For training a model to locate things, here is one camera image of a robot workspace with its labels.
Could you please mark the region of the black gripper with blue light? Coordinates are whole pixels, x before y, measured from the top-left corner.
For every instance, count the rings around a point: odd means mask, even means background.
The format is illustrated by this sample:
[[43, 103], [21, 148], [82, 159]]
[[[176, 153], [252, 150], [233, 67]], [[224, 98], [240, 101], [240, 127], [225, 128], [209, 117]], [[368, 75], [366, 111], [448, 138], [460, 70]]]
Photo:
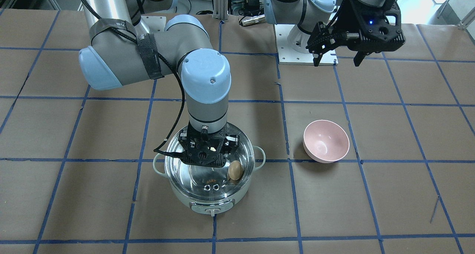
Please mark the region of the black gripper with blue light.
[[370, 53], [396, 51], [405, 44], [396, 0], [382, 0], [381, 7], [366, 5], [359, 0], [343, 0], [333, 25], [314, 27], [307, 49], [318, 67], [324, 53], [347, 46], [356, 51], [354, 66], [359, 67]]

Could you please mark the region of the black gripper over pot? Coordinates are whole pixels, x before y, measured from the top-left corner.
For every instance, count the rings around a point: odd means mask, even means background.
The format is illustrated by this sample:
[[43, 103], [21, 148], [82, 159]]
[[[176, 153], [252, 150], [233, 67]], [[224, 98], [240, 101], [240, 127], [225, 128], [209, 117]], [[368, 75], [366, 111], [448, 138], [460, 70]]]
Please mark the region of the black gripper over pot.
[[180, 130], [178, 142], [183, 152], [178, 155], [188, 165], [222, 168], [226, 164], [226, 154], [234, 154], [240, 145], [240, 136], [230, 132], [227, 123], [221, 130], [208, 133], [207, 129], [195, 130], [189, 123]]

